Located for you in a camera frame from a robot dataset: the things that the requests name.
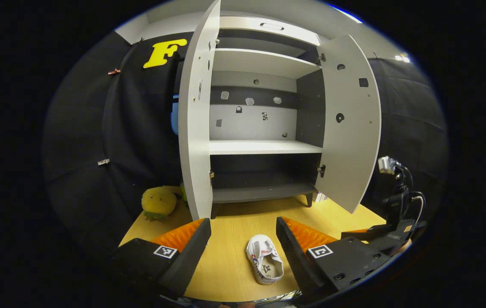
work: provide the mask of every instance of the white sneaker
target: white sneaker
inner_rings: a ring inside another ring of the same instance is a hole
[[[253,236],[247,244],[247,257],[259,283],[272,284],[283,277],[283,261],[268,236]]]

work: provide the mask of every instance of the shoe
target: shoe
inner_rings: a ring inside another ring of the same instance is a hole
[[[253,236],[247,244],[247,257],[258,283],[272,284],[283,277],[283,261],[268,236]]]

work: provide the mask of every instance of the cabinet leg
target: cabinet leg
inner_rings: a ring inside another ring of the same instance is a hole
[[[306,199],[307,199],[307,207],[311,207],[311,205],[313,204],[313,193],[310,192],[310,193],[306,193]]]
[[[210,219],[215,219],[216,215],[218,215],[218,210],[220,209],[220,205],[218,203],[213,203],[212,209],[210,211]]]

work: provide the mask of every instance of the door hinge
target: door hinge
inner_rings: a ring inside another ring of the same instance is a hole
[[[108,164],[108,163],[110,163],[110,158],[106,158],[105,160],[101,160],[100,162],[98,162],[98,165],[102,166],[102,165],[105,165],[105,164]]]
[[[327,169],[327,166],[325,165],[322,165],[320,166],[319,168],[317,168],[317,171],[319,171],[319,173],[321,174],[321,178],[324,177],[324,171]]]

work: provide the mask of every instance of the yellow letter f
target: yellow letter f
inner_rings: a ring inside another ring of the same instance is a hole
[[[178,46],[184,46],[188,43],[185,39],[176,39],[174,41],[163,41],[161,43],[154,44],[153,52],[151,53],[150,60],[144,64],[144,68],[151,68],[153,66],[159,66],[167,63],[165,55],[168,57],[173,56],[174,52],[178,50]]]

